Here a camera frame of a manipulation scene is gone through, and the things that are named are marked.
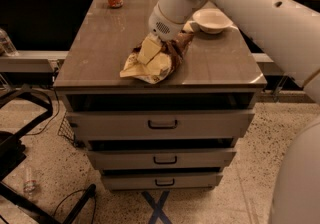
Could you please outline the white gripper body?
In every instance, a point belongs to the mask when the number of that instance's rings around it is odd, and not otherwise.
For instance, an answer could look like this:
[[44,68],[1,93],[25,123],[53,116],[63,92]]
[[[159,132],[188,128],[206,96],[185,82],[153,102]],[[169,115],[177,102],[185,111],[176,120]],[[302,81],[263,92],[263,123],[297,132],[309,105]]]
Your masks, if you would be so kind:
[[160,6],[156,5],[149,17],[149,30],[162,41],[172,40],[182,29],[183,25],[170,21],[161,12]]

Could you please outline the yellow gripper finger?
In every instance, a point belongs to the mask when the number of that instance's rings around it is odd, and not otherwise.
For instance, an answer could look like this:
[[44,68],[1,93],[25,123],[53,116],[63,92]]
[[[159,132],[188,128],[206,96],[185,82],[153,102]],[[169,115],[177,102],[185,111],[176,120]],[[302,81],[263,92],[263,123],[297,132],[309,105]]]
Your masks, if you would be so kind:
[[150,75],[160,75],[163,71],[171,67],[171,57],[165,53],[158,53],[147,65]]
[[144,65],[159,53],[162,48],[162,42],[157,36],[148,36],[142,42],[141,50],[138,54],[138,61]]

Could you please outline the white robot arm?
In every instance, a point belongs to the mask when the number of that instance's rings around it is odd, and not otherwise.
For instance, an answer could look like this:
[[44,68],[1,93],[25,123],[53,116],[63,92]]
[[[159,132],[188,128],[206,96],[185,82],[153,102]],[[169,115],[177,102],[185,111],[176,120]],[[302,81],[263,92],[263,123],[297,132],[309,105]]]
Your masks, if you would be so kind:
[[[159,0],[149,18],[150,32],[173,39],[207,1],[320,103],[319,13],[293,0]],[[283,158],[268,224],[320,224],[320,117],[297,134]]]

